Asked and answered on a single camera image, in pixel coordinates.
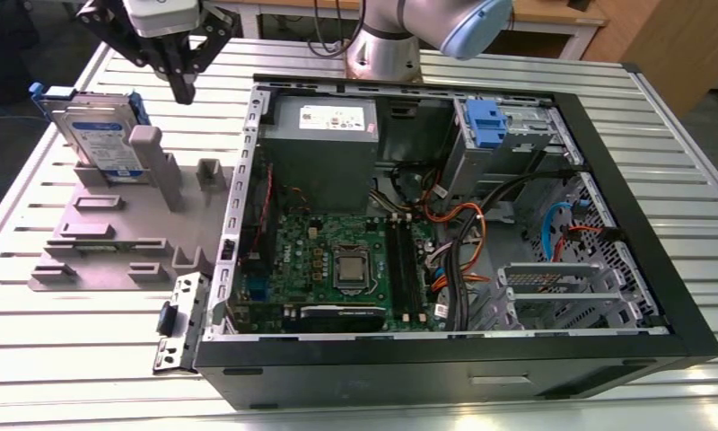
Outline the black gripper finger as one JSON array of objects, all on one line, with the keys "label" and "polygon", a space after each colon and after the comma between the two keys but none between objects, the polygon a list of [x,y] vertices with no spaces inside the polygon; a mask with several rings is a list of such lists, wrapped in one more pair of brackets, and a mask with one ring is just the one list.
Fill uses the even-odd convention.
[{"label": "black gripper finger", "polygon": [[[205,72],[234,33],[231,17],[217,8],[190,8],[182,36],[182,104],[194,100],[194,79]],[[189,36],[199,31],[205,40],[193,48]]]},{"label": "black gripper finger", "polygon": [[150,66],[169,83],[177,103],[185,103],[185,33],[144,38],[126,15],[122,1],[88,1],[77,19],[85,28],[138,67]]}]

